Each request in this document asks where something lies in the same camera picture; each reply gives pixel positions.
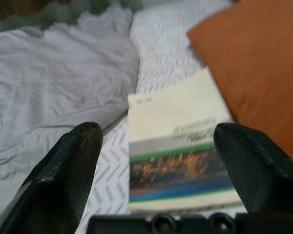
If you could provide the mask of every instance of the orange pillow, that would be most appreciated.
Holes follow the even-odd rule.
[[[293,1],[239,3],[188,31],[237,122],[293,159]]]

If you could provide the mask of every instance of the book cover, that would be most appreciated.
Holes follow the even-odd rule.
[[[207,68],[128,100],[131,209],[240,202],[213,144],[216,124],[232,119]]]

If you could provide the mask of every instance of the gray fabric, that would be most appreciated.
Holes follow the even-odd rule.
[[[111,7],[77,25],[0,33],[0,213],[62,134],[127,110],[139,70],[132,18]]]

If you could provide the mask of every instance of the chevron pattern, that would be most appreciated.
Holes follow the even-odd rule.
[[[230,6],[231,0],[179,0],[147,8],[135,14],[130,36],[140,55],[137,92],[145,93],[169,86],[203,68],[191,50],[186,31],[215,11]],[[105,135],[102,152],[82,221],[77,234],[84,234],[94,215],[121,215],[128,209],[129,158],[128,118],[124,117]],[[215,211],[234,215],[244,207],[176,211],[173,215]]]

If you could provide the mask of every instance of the green stripe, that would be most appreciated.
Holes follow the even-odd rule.
[[[219,193],[219,192],[225,192],[225,191],[230,191],[230,190],[234,190],[233,187],[228,187],[228,188],[223,188],[223,189],[214,189],[214,190],[209,190],[206,192],[198,192],[198,193],[194,193],[194,194],[185,194],[185,195],[176,195],[176,196],[170,196],[170,197],[158,197],[158,198],[151,198],[151,199],[141,199],[141,200],[130,200],[130,203],[135,203],[135,202],[143,202],[143,201],[155,201],[155,200],[173,200],[176,198],[182,198],[182,197],[192,197],[192,196],[199,196],[199,195],[205,195],[205,194],[213,194],[213,193]]]
[[[151,153],[151,154],[145,154],[145,155],[137,155],[137,156],[131,156],[129,158],[129,162],[135,162],[139,160],[144,160],[144,159],[150,159],[153,157],[166,157],[166,156],[171,156],[173,154],[181,154],[181,153],[187,153],[191,150],[197,151],[201,149],[206,149],[209,147],[214,146],[213,142],[202,144],[202,145],[194,145],[191,147],[187,148],[182,148],[182,149],[174,149],[174,150],[166,150],[166,151],[161,151],[161,152],[156,152],[156,153]]]

